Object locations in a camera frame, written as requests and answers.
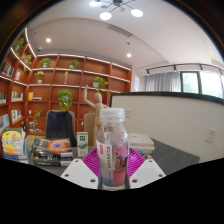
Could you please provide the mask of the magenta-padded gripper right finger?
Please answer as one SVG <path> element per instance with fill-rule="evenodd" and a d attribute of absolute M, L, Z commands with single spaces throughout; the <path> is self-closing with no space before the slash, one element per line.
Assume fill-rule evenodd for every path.
<path fill-rule="evenodd" d="M 146 186 L 163 177 L 165 177 L 165 173 L 150 155 L 142 156 L 134 149 L 129 149 L 128 180 L 130 189 Z"/>

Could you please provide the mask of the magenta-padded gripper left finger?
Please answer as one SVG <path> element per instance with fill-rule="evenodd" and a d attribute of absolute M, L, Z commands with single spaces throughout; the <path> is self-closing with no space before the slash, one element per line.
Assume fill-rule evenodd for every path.
<path fill-rule="evenodd" d="M 100 164 L 97 150 L 93 149 L 82 159 L 75 158 L 61 177 L 84 188 L 97 189 Z"/>

